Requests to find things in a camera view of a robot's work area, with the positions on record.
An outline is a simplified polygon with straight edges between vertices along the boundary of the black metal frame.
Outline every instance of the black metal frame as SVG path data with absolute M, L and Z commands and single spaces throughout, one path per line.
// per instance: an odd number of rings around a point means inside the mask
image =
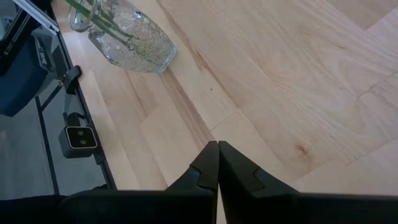
M 53 18 L 55 20 L 55 16 L 54 13 L 52 11 L 52 8 L 49 7 L 47 10 L 49 16 L 51 18 Z M 67 48 L 65 46 L 65 43 L 63 41 L 62 36 L 59 34 L 57 35 L 58 41 L 60 43 L 60 48 L 61 51 L 63 53 L 64 56 L 64 62 L 67 65 L 67 69 L 71 69 L 73 67 L 72 61 L 70 60 Z M 50 96 L 44 101 L 43 104 L 41 104 L 40 99 L 38 96 L 35 97 L 35 102 L 36 102 L 36 107 L 37 107 L 37 112 L 39 114 L 39 121 L 40 121 L 40 128 L 42 130 L 42 135 L 43 135 L 43 141 L 44 141 L 44 146 L 45 146 L 45 151 L 46 151 L 46 155 L 47 155 L 47 160 L 49 162 L 49 169 L 50 169 L 50 175 L 51 175 L 51 180 L 53 183 L 53 190 L 54 190 L 54 194 L 59 195 L 59 187 L 58 187 L 58 182 L 57 182 L 57 176 L 55 174 L 55 168 L 54 168 L 54 164 L 53 164 L 53 160 L 52 160 L 52 154 L 51 154 L 51 150 L 50 150 L 50 143 L 49 143 L 49 139 L 47 136 L 47 130 L 45 128 L 45 121 L 44 121 L 44 117 L 43 117 L 43 111 L 46 109 L 46 107 L 49 105 L 49 103 L 54 99 L 54 97 L 59 93 L 59 91 L 62 89 L 61 85 L 58 85 L 53 92 L 51 92 Z M 86 101 L 84 99 L 83 96 L 83 92 L 80 88 L 80 85 L 77 84 L 76 86 L 76 90 L 75 90 L 75 95 L 78 98 L 78 102 L 80 104 L 81 110 L 83 111 L 83 116 L 86 119 L 86 123 L 88 126 L 90 126 L 94 132 L 96 133 L 96 129 L 95 129 L 95 125 L 93 123 L 93 120 L 91 118 L 90 112 L 88 110 Z M 105 155 L 104 155 L 104 151 L 102 148 L 102 145 L 98 139 L 98 135 L 96 135 L 97 138 L 97 142 L 98 142 L 98 150 L 96 153 L 94 153 L 94 157 L 95 157 L 95 161 L 96 163 L 101 167 L 101 171 L 104 175 L 105 181 L 106 181 L 106 185 L 109 189 L 116 189 L 116 184 L 114 183 L 112 174 L 111 174 L 111 170 L 109 168 L 108 162 L 106 161 Z

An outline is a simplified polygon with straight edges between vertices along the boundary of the glass vase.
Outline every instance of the glass vase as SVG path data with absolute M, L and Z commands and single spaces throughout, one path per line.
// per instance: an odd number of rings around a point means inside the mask
M 163 72 L 176 54 L 166 33 L 128 0 L 67 0 L 69 26 L 88 38 L 113 65 Z

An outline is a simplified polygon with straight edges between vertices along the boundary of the light wood surface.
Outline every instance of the light wood surface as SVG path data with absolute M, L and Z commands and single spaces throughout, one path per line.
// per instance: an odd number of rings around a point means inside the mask
M 131 2 L 177 46 L 164 73 L 112 66 L 53 1 L 119 189 L 217 139 L 299 191 L 398 195 L 398 1 Z

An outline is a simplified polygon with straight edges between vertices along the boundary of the wooden board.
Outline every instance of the wooden board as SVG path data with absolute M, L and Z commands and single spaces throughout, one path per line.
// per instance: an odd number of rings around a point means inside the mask
M 166 188 L 217 139 L 302 191 L 398 195 L 397 1 L 131 2 L 177 46 L 164 73 L 112 66 L 53 2 L 120 189 Z

